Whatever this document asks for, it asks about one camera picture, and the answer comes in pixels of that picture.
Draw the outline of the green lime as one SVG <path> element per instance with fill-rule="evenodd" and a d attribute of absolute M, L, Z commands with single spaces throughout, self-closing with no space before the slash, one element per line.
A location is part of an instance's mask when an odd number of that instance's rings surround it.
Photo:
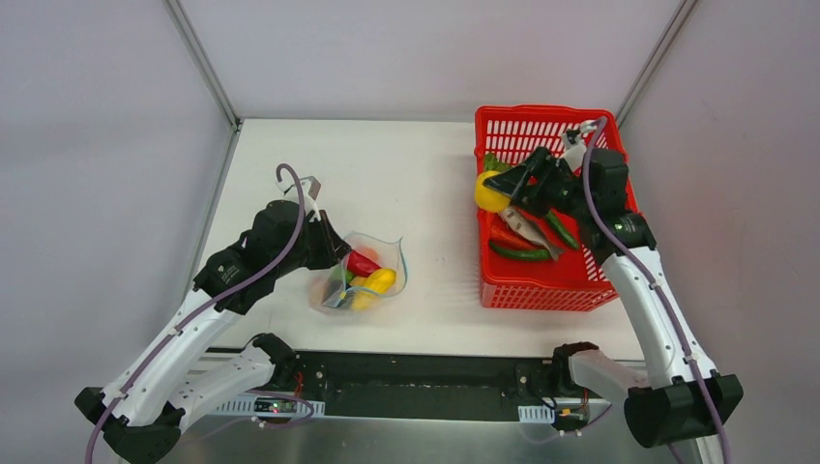
<path fill-rule="evenodd" d="M 354 278 L 355 275 L 351 271 L 344 266 L 338 265 L 332 269 L 330 282 L 339 283 L 347 287 Z"/>

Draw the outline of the yellow lemon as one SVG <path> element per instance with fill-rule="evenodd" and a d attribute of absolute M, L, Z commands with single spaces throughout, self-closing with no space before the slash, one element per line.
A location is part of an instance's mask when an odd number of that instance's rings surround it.
<path fill-rule="evenodd" d="M 474 188 L 474 200 L 478 208 L 489 213 L 500 213 L 511 203 L 509 197 L 484 184 L 487 179 L 497 175 L 500 175 L 499 171 L 486 170 L 477 177 Z"/>

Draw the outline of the red chili pepper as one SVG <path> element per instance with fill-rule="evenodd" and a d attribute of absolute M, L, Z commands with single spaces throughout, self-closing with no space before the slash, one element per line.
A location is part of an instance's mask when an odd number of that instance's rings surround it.
<path fill-rule="evenodd" d="M 345 267 L 355 276 L 369 277 L 381 266 L 359 251 L 352 250 L 346 257 Z"/>

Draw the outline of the peach fruit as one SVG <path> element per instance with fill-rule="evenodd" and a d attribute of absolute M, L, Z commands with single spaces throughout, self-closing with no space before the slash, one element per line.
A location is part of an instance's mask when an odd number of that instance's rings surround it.
<path fill-rule="evenodd" d="M 327 299 L 327 281 L 322 279 L 315 280 L 313 285 L 310 287 L 309 292 L 309 301 L 311 306 L 314 308 L 321 308 Z"/>

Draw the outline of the clear zip top bag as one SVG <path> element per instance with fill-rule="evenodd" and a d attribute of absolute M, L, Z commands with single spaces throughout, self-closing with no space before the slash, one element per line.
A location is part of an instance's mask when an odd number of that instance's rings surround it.
<path fill-rule="evenodd" d="M 311 308 L 327 314 L 361 313 L 405 289 L 408 272 L 401 239 L 389 242 L 352 232 L 345 241 L 350 253 L 311 283 Z"/>

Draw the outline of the yellow corn cob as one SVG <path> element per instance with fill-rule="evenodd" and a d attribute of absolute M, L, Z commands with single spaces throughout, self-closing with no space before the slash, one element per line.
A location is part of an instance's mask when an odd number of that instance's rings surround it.
<path fill-rule="evenodd" d="M 396 282 L 396 271 L 389 268 L 381 268 L 367 277 L 357 276 L 351 281 L 354 289 L 353 302 L 351 308 L 354 311 L 362 311 L 374 306 L 381 295 L 389 291 Z"/>

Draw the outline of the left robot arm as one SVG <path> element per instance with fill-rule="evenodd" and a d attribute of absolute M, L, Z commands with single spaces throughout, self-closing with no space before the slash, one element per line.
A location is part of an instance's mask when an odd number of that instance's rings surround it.
<path fill-rule="evenodd" d="M 84 460 L 103 437 L 131 463 L 156 463 L 195 422 L 236 395 L 295 380 L 296 353 L 272 333 L 254 336 L 239 355 L 188 379 L 196 361 L 276 282 L 305 268 L 328 270 L 350 252 L 323 210 L 275 200 L 252 227 L 213 254 L 173 318 L 126 371 L 103 388 L 86 387 L 74 404 L 95 425 Z"/>

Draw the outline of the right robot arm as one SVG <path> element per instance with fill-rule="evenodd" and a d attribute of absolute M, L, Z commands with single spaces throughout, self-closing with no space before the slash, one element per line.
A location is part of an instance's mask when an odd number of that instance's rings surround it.
<path fill-rule="evenodd" d="M 566 360 L 550 367 L 550 387 L 563 396 L 586 388 L 620 405 L 632 437 L 647 449 L 708 436 L 723 439 L 744 389 L 736 375 L 718 371 L 688 327 L 665 281 L 657 241 L 646 219 L 628 204 L 625 155 L 592 148 L 573 168 L 539 147 L 477 186 L 533 216 L 556 211 L 572 218 L 620 298 L 642 350 L 645 374 L 590 344 L 574 344 L 566 348 Z"/>

